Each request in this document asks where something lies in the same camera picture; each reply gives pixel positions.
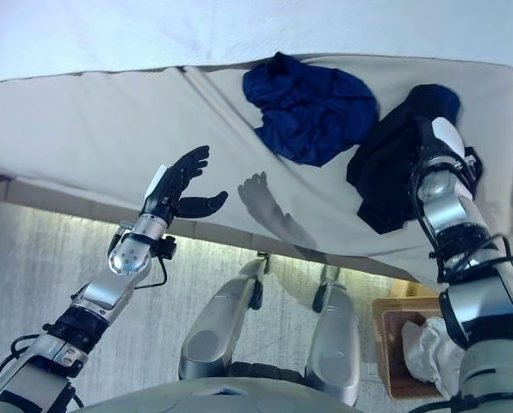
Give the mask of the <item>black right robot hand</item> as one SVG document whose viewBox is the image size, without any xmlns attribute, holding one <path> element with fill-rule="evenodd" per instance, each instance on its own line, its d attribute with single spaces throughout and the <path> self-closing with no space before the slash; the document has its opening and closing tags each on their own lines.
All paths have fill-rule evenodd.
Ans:
<svg viewBox="0 0 513 413">
<path fill-rule="evenodd" d="M 444 117 L 436 117 L 433 120 L 427 118 L 418 119 L 419 147 L 418 160 L 442 157 L 459 163 L 465 156 L 463 140 L 455 126 Z"/>
</svg>

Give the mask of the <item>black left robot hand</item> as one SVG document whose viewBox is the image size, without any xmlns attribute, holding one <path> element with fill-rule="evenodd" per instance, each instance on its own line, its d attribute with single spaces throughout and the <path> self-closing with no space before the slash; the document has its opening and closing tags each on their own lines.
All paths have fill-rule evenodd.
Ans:
<svg viewBox="0 0 513 413">
<path fill-rule="evenodd" d="M 182 198 L 182 193 L 191 180 L 202 175 L 208 157 L 209 146 L 203 145 L 187 152 L 171 167 L 166 168 L 153 190 L 145 197 L 139 214 L 157 216 L 170 225 L 174 218 L 200 219 L 218 212 L 226 203 L 226 191 L 210 198 Z"/>
</svg>

